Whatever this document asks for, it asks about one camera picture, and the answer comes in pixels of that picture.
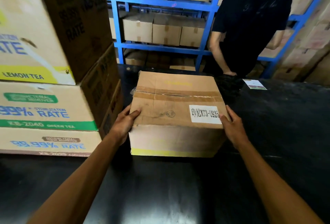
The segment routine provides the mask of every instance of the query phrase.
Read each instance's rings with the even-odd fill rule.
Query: black fabric
[[[212,31],[226,33],[220,49],[232,72],[246,76],[254,68],[275,32],[285,30],[291,4],[292,0],[222,1]],[[214,64],[208,67],[217,69]]]

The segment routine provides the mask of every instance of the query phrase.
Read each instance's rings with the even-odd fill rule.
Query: white card
[[[222,124],[216,106],[189,105],[192,122]]]
[[[250,89],[267,90],[267,88],[265,88],[258,80],[247,80],[247,79],[243,79],[243,80]]]

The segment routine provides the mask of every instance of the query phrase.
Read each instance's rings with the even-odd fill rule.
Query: black table
[[[119,65],[125,105],[141,69],[155,71]],[[330,89],[261,80],[264,91],[235,78],[217,82],[256,149],[330,223]],[[117,152],[85,223],[267,223],[244,163],[229,142],[213,159],[133,157],[129,151],[126,142]],[[25,223],[84,160],[0,155],[0,223]]]

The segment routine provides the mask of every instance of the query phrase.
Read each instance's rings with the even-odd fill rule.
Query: finger
[[[138,117],[141,113],[141,109],[135,110],[133,113],[131,113],[128,117],[130,117],[132,120],[135,120],[136,117]]]
[[[227,108],[227,112],[229,113],[229,115],[233,119],[233,121],[239,119],[239,116],[229,107],[229,105],[226,105],[226,108]]]
[[[220,116],[220,120],[224,127],[226,127],[230,124],[230,121],[223,114],[220,114],[219,116]]]
[[[131,109],[131,106],[132,106],[132,103],[131,104],[129,104],[122,112],[121,112],[121,114],[123,114],[123,115],[128,115],[129,114],[129,111],[130,111],[130,109]]]

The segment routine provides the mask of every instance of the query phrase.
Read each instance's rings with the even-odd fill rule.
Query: black t-shirt
[[[285,30],[292,0],[223,0],[212,31],[226,33],[220,48],[232,72],[246,76],[277,30]]]

